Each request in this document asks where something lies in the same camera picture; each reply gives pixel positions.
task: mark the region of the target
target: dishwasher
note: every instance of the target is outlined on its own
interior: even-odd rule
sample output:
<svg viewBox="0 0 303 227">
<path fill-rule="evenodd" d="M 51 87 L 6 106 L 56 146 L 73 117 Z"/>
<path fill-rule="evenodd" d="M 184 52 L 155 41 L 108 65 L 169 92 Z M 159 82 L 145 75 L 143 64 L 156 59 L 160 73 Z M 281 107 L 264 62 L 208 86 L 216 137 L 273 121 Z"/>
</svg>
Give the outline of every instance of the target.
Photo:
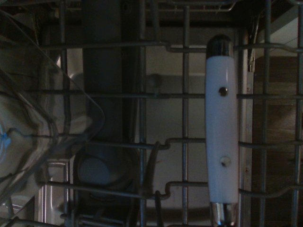
<svg viewBox="0 0 303 227">
<path fill-rule="evenodd" d="M 257 198 L 264 227 L 266 200 L 288 192 L 300 226 L 303 2 L 287 0 L 295 48 L 270 41 L 274 2 L 0 0 L 2 226 L 250 227 Z M 273 49 L 297 55 L 295 95 L 269 92 Z M 295 101 L 294 140 L 268 142 L 271 100 Z M 285 146 L 293 184 L 267 192 L 267 150 Z"/>
</svg>

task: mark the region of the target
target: wire tine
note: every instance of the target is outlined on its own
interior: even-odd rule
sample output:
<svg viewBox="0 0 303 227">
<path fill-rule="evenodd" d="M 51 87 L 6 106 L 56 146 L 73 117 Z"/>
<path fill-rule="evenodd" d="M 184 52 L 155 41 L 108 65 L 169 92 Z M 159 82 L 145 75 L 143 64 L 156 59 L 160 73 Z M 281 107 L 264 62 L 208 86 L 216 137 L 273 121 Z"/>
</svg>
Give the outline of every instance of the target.
<svg viewBox="0 0 303 227">
<path fill-rule="evenodd" d="M 184 7 L 183 48 L 189 47 L 189 6 Z M 189 90 L 189 53 L 183 54 L 182 90 L 188 94 Z M 182 137 L 188 137 L 188 99 L 182 99 Z M 188 143 L 182 144 L 182 180 L 188 181 Z M 182 215 L 183 224 L 188 224 L 188 188 L 182 187 Z"/>
<path fill-rule="evenodd" d="M 160 145 L 160 142 L 156 142 L 154 148 L 151 150 L 151 155 L 148 159 L 148 164 L 146 167 L 144 183 L 141 188 L 143 194 L 152 194 L 152 182 L 154 178 L 157 155 Z"/>
<path fill-rule="evenodd" d="M 146 0 L 139 1 L 139 38 L 145 39 L 146 32 Z M 146 47 L 139 48 L 140 92 L 146 93 Z M 146 99 L 139 99 L 139 141 L 146 143 Z M 140 185 L 144 184 L 146 169 L 146 149 L 140 149 Z M 146 199 L 140 200 L 140 225 L 146 227 Z"/>
<path fill-rule="evenodd" d="M 152 25 L 155 32 L 155 40 L 160 41 L 161 34 L 160 34 L 158 0 L 150 0 L 150 4 L 151 4 Z"/>
<path fill-rule="evenodd" d="M 265 43 L 270 43 L 270 19 L 271 19 L 271 0 L 266 0 L 265 3 Z M 269 58 L 270 49 L 264 49 L 264 80 L 263 80 L 263 94 L 268 93 L 269 87 Z M 268 117 L 268 104 L 267 100 L 263 100 L 263 111 L 262 111 L 262 143 L 267 141 L 267 117 Z M 267 165 L 267 150 L 262 150 L 261 153 L 261 191 L 266 192 L 266 165 Z M 265 198 L 260 201 L 260 227 L 265 225 Z"/>
<path fill-rule="evenodd" d="M 303 5 L 298 8 L 298 48 L 303 47 Z M 297 76 L 297 95 L 303 94 L 303 53 L 298 54 L 298 76 Z M 303 101 L 296 101 L 296 118 L 295 118 L 295 138 L 296 140 L 302 139 L 302 108 Z M 294 183 L 300 184 L 300 173 L 301 173 L 301 146 L 297 145 L 295 147 L 295 173 L 294 173 Z M 293 227 L 297 226 L 299 213 L 299 190 L 293 191 L 292 198 L 292 215 L 291 215 L 291 225 Z"/>
<path fill-rule="evenodd" d="M 155 192 L 155 207 L 156 207 L 156 219 L 157 227 L 164 227 L 162 218 L 162 208 L 161 208 L 161 194 L 159 191 Z"/>
</svg>

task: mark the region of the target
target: metal rivet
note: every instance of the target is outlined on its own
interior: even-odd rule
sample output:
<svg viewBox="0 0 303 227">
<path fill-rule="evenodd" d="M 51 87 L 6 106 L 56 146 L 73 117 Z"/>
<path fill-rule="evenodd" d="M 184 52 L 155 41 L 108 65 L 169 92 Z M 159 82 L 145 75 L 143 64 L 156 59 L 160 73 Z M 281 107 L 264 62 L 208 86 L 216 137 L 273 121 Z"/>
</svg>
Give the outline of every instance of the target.
<svg viewBox="0 0 303 227">
<path fill-rule="evenodd" d="M 231 165 L 231 159 L 227 156 L 222 157 L 220 162 L 223 167 L 229 167 Z"/>
<path fill-rule="evenodd" d="M 221 96 L 227 96 L 228 89 L 226 87 L 221 87 L 219 93 Z"/>
</svg>

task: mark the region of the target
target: metal wire rack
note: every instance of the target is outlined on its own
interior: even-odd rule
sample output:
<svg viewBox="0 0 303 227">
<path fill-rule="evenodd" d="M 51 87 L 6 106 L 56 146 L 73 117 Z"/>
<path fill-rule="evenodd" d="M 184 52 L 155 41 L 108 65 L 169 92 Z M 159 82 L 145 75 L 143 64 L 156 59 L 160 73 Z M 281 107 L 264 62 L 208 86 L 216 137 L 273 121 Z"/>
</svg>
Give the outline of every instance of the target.
<svg viewBox="0 0 303 227">
<path fill-rule="evenodd" d="M 65 1 L 60 1 L 60 30 L 61 30 L 61 44 L 57 45 L 47 45 L 41 46 L 42 50 L 61 50 L 61 65 L 62 69 L 66 71 L 67 57 L 66 50 L 73 48 L 109 48 L 109 47 L 140 47 L 140 92 L 139 93 L 94 93 L 89 95 L 91 97 L 101 97 L 101 98 L 137 98 L 139 99 L 139 134 L 140 142 L 139 143 L 115 143 L 110 141 L 96 141 L 93 140 L 90 143 L 101 144 L 105 146 L 114 146 L 114 147 L 124 147 L 124 148 L 137 148 L 140 151 L 140 183 L 141 190 L 140 193 L 133 192 L 121 192 L 115 190 L 106 190 L 96 186 L 83 186 L 75 185 L 69 183 L 69 163 L 64 164 L 65 168 L 65 178 L 64 182 L 48 182 L 46 185 L 51 185 L 55 187 L 62 187 L 65 189 L 64 192 L 64 206 L 65 213 L 68 214 L 68 202 L 70 200 L 69 189 L 88 191 L 88 192 L 99 192 L 110 195 L 125 196 L 131 198 L 140 199 L 140 226 L 146 226 L 146 201 L 155 200 L 156 207 L 156 216 L 157 216 L 157 225 L 162 227 L 164 226 L 162 217 L 161 217 L 161 200 L 168 199 L 170 197 L 170 188 L 175 186 L 180 186 L 183 189 L 182 192 L 182 225 L 173 225 L 176 226 L 189 226 L 188 225 L 188 188 L 189 187 L 206 187 L 207 183 L 205 182 L 189 182 L 188 181 L 188 144 L 189 143 L 205 143 L 204 138 L 189 138 L 188 137 L 188 102 L 189 99 L 203 99 L 204 94 L 189 94 L 189 54 L 197 52 L 205 52 L 205 48 L 190 48 L 189 45 L 189 22 L 190 22 L 190 9 L 191 7 L 202 6 L 200 11 L 208 11 L 208 6 L 215 6 L 211 11 L 219 11 L 221 6 L 228 5 L 230 7 L 224 8 L 224 10 L 229 11 L 233 8 L 236 2 L 239 0 L 225 0 L 225 1 L 173 1 L 168 0 L 167 3 L 174 7 L 178 7 L 178 10 L 184 12 L 184 26 L 183 26 L 183 47 L 182 48 L 173 48 L 171 44 L 160 39 L 160 25 L 159 25 L 159 11 L 158 3 L 156 0 L 150 0 L 150 10 L 152 14 L 152 23 L 153 29 L 156 34 L 154 41 L 145 41 L 145 30 L 146 30 L 146 2 L 145 0 L 140 0 L 140 41 L 138 42 L 124 42 L 124 43 L 101 43 L 101 44 L 66 44 L 65 43 Z M 265 201 L 266 199 L 275 198 L 283 195 L 287 191 L 291 190 L 293 192 L 292 198 L 292 217 L 291 225 L 297 226 L 298 220 L 298 203 L 299 203 L 299 191 L 303 190 L 303 185 L 300 182 L 300 157 L 301 157 L 301 146 L 303 145 L 302 140 L 302 108 L 303 108 L 303 3 L 295 0 L 289 0 L 290 3 L 298 5 L 299 10 L 299 27 L 298 27 L 298 48 L 292 48 L 283 44 L 275 44 L 270 42 L 270 15 L 271 15 L 271 0 L 266 0 L 266 11 L 265 11 L 265 43 L 263 44 L 248 44 L 235 46 L 235 51 L 243 51 L 247 49 L 254 48 L 263 48 L 264 49 L 264 61 L 265 61 L 265 71 L 264 71 L 264 81 L 263 81 L 263 94 L 261 95 L 247 95 L 247 94 L 238 94 L 238 99 L 261 99 L 263 100 L 263 113 L 262 113 L 262 143 L 246 143 L 239 142 L 239 146 L 253 149 L 260 149 L 262 151 L 261 159 L 261 192 L 249 192 L 245 190 L 239 190 L 240 194 L 260 198 L 260 227 L 265 225 Z M 178 52 L 183 53 L 183 92 L 182 94 L 152 94 L 146 93 L 146 47 L 147 46 L 164 46 L 168 52 Z M 283 49 L 289 52 L 294 52 L 298 54 L 298 75 L 297 75 L 297 94 L 296 95 L 271 95 L 268 93 L 269 85 L 269 51 L 270 49 Z M 77 91 L 32 91 L 37 93 L 47 93 L 51 92 L 53 94 L 62 94 L 65 93 L 74 93 Z M 170 99 L 177 98 L 182 99 L 182 138 L 170 138 L 167 139 L 165 144 L 160 144 L 156 142 L 155 144 L 146 143 L 146 99 Z M 268 100 L 269 99 L 295 99 L 296 100 L 296 128 L 295 128 L 295 140 L 279 144 L 269 144 L 267 143 L 267 116 L 268 116 Z M 160 194 L 159 191 L 155 193 L 150 193 L 150 187 L 153 181 L 153 172 L 156 157 L 159 150 L 166 150 L 170 148 L 171 143 L 182 143 L 182 181 L 180 182 L 168 182 L 165 187 L 165 193 Z M 295 148 L 295 178 L 294 184 L 290 185 L 282 190 L 274 193 L 267 193 L 266 191 L 266 166 L 267 166 L 267 150 L 271 148 L 280 148 L 283 146 L 293 145 Z M 146 150 L 151 149 L 151 156 L 148 163 L 146 163 Z M 42 222 L 36 222 L 31 220 L 24 220 L 19 218 L 12 219 L 6 227 L 11 227 L 14 224 L 28 224 L 33 226 L 41 227 L 59 227 L 57 225 L 46 224 Z M 91 224 L 96 226 L 105 226 L 104 223 L 95 220 L 87 220 L 87 218 L 80 218 L 79 223 Z M 114 224 L 107 225 L 107 227 L 116 227 Z"/>
</svg>

